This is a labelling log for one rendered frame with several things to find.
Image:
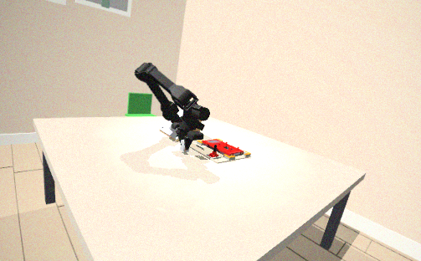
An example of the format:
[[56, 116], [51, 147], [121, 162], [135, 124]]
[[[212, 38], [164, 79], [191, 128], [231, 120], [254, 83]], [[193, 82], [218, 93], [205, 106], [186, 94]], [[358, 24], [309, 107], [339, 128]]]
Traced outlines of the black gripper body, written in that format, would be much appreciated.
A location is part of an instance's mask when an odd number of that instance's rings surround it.
[[196, 129], [193, 129], [194, 122], [197, 121], [196, 118], [182, 115], [180, 119], [182, 119], [182, 122], [172, 123], [172, 128], [174, 130], [177, 128], [178, 132], [187, 132], [187, 137], [190, 140], [203, 140], [204, 134]]

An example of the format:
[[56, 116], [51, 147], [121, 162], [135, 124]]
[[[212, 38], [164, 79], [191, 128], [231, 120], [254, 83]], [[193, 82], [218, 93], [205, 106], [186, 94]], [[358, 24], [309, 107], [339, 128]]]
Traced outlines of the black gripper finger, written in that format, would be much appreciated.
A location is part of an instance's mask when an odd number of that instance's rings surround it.
[[189, 146], [192, 144], [193, 140], [190, 140], [187, 136], [184, 136], [185, 149], [188, 150]]
[[[181, 144], [181, 140], [184, 140], [184, 136], [186, 136], [186, 135], [187, 135], [187, 132], [178, 132], [178, 131], [176, 130], [176, 133], [177, 133], [178, 139], [179, 139], [180, 144]], [[181, 146], [182, 146], [182, 144], [181, 144]]]

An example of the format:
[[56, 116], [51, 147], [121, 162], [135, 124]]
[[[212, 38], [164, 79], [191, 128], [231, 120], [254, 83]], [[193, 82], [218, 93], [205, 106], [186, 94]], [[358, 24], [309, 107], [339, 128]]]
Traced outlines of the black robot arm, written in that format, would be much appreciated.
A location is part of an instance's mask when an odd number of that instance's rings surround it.
[[[152, 63], [144, 62], [135, 69], [134, 75], [150, 87], [161, 105], [162, 117], [165, 120], [171, 121], [172, 123], [182, 122], [182, 119], [180, 119], [180, 116], [177, 114], [179, 111], [178, 107], [180, 107], [183, 110], [183, 115], [197, 119], [197, 121], [194, 122], [193, 129], [198, 128], [203, 131], [205, 125], [199, 122], [199, 120], [207, 120], [210, 116], [210, 110], [198, 105], [197, 102], [199, 99], [191, 90], [186, 89], [182, 85], [174, 84]], [[168, 100], [159, 85], [171, 95], [175, 104]], [[193, 98], [193, 100], [190, 101], [191, 98]]]

